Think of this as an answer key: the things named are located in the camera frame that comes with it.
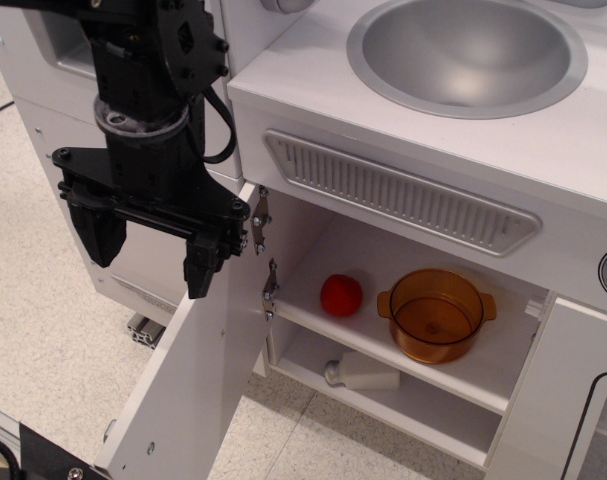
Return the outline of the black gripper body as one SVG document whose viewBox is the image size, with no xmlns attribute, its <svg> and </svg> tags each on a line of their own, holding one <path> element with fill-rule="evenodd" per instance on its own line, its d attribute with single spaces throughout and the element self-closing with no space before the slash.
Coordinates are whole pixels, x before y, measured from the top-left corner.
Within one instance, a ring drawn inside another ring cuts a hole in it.
<svg viewBox="0 0 607 480">
<path fill-rule="evenodd" d="M 236 140 L 214 156 L 191 130 L 165 140 L 110 137 L 104 148 L 61 147 L 52 154 L 67 204 L 111 210 L 118 217 L 189 239 L 219 232 L 227 256 L 242 252 L 247 204 L 217 183 L 209 164 L 226 160 Z"/>
</svg>

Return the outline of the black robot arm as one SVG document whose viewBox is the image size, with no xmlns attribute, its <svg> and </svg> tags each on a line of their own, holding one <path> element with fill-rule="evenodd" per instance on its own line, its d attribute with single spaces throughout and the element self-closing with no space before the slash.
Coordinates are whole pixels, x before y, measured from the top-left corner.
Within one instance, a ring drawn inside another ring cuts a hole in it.
<svg viewBox="0 0 607 480">
<path fill-rule="evenodd" d="M 52 155 L 72 223 L 102 267 L 119 254 L 129 223 L 183 238 L 188 294 L 202 298 L 224 262 L 242 252 L 250 212 L 207 170 L 237 144 L 230 138 L 219 153 L 205 152 L 205 107 L 233 120 L 213 88 L 228 72 L 228 43 L 200 1 L 102 1 L 79 19 L 106 144 Z"/>
</svg>

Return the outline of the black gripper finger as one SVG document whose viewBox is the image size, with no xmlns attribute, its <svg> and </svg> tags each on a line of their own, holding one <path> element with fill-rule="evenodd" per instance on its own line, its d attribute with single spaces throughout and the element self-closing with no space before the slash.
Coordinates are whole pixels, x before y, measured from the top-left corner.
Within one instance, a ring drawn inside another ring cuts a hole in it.
<svg viewBox="0 0 607 480">
<path fill-rule="evenodd" d="M 183 269 L 190 299 L 207 296 L 214 275 L 228 259 L 227 253 L 212 233 L 197 233 L 187 240 Z"/>
<path fill-rule="evenodd" d="M 111 210 L 68 204 L 74 228 L 90 259 L 100 267 L 109 267 L 127 238 L 126 220 Z"/>
</svg>

